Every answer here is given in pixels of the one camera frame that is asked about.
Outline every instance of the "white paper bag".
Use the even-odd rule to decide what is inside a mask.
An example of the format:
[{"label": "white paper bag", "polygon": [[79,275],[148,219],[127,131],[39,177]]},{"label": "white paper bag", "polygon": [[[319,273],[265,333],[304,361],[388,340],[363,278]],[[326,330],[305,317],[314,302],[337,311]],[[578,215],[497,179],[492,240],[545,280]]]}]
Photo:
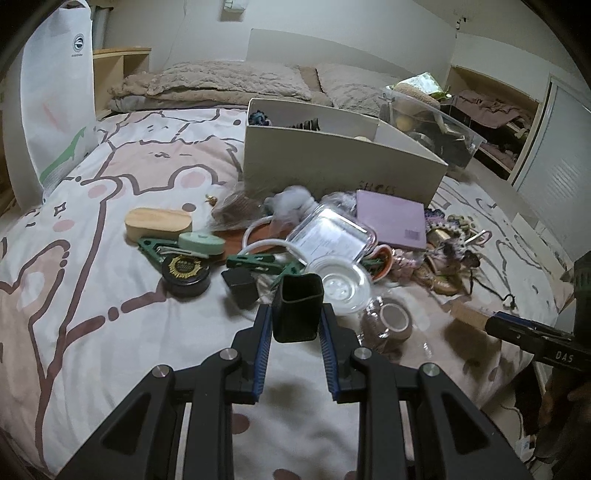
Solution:
[{"label": "white paper bag", "polygon": [[65,2],[35,30],[8,72],[4,150],[22,209],[45,202],[98,144],[91,32],[85,0]]}]

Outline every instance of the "wooden headboard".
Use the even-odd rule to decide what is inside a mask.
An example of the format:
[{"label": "wooden headboard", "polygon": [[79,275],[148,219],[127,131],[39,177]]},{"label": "wooden headboard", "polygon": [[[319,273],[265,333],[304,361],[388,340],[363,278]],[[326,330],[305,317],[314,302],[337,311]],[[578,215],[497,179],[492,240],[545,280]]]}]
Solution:
[{"label": "wooden headboard", "polygon": [[408,70],[358,48],[308,35],[258,28],[251,30],[246,59],[306,66],[339,63],[396,78],[413,76]]}]

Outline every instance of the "folded clothes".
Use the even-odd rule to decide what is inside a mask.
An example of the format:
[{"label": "folded clothes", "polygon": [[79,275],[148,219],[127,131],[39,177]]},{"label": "folded clothes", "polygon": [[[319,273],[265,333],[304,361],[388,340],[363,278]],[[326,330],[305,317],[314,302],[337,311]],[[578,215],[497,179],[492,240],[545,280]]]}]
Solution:
[{"label": "folded clothes", "polygon": [[518,118],[521,118],[524,128],[531,126],[529,116],[520,107],[473,90],[458,93],[454,96],[452,105],[485,127],[499,128]]},{"label": "folded clothes", "polygon": [[499,159],[503,165],[511,169],[515,167],[518,155],[511,150],[501,151],[500,147],[490,143],[483,143],[480,147],[490,153],[493,157]]}]

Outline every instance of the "clear plastic container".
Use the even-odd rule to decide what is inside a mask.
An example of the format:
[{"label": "clear plastic container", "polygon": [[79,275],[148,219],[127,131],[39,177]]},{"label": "clear plastic container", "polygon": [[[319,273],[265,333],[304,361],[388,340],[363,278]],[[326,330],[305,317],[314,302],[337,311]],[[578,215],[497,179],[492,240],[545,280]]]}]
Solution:
[{"label": "clear plastic container", "polygon": [[361,259],[376,244],[375,232],[330,204],[320,205],[288,236],[312,262],[326,255],[351,263]]},{"label": "clear plastic container", "polygon": [[486,140],[455,118],[413,97],[383,90],[380,118],[431,150],[448,164],[465,168]]}]

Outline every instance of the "purple notebook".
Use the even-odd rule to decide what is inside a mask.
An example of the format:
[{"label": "purple notebook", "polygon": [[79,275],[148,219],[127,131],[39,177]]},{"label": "purple notebook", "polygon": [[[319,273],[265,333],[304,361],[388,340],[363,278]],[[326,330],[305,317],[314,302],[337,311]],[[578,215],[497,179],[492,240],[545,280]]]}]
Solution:
[{"label": "purple notebook", "polygon": [[357,190],[357,218],[374,229],[381,244],[413,250],[427,246],[422,203]]}]

